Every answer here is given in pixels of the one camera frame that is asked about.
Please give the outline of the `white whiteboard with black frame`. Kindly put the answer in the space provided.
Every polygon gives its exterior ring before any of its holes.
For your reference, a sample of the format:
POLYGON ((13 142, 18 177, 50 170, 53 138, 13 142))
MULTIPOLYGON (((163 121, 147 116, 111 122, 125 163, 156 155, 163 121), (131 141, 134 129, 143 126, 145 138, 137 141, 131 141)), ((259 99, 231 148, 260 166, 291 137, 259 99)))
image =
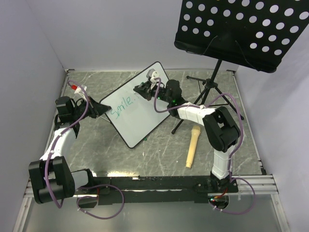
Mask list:
POLYGON ((160 74, 162 83, 169 80, 162 64, 157 61, 100 101, 112 108, 106 116, 129 148, 134 148, 169 116, 168 112, 159 114, 154 110, 154 99, 147 101, 133 91, 135 86, 147 81, 146 74, 150 69, 160 74))

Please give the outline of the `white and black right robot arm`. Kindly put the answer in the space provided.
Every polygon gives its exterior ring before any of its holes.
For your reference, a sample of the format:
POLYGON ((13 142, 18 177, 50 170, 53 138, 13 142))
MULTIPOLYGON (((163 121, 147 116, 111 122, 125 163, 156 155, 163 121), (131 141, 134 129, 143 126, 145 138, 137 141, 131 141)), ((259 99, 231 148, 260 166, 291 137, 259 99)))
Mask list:
POLYGON ((243 140, 243 127, 237 125, 226 107, 209 108, 186 101, 182 97, 179 81, 169 80, 162 87, 160 78, 150 78, 133 88, 144 99, 154 99, 157 113, 169 112, 173 117, 204 126, 210 145, 214 149, 211 187, 222 192, 232 182, 231 158, 243 140))

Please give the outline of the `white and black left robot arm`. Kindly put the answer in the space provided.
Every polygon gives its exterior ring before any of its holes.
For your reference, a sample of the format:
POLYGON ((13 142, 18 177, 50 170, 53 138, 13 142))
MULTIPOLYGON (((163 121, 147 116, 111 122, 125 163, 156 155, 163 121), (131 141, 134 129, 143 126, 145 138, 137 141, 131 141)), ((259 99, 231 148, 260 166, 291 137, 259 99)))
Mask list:
POLYGON ((77 139, 82 118, 98 118, 111 110, 110 106, 100 104, 89 97, 89 102, 80 98, 80 103, 64 96, 56 103, 54 137, 45 154, 38 160, 31 162, 28 167, 32 191, 36 203, 70 198, 79 189, 84 194, 95 190, 96 183, 89 169, 71 172, 65 160, 74 141, 77 139))

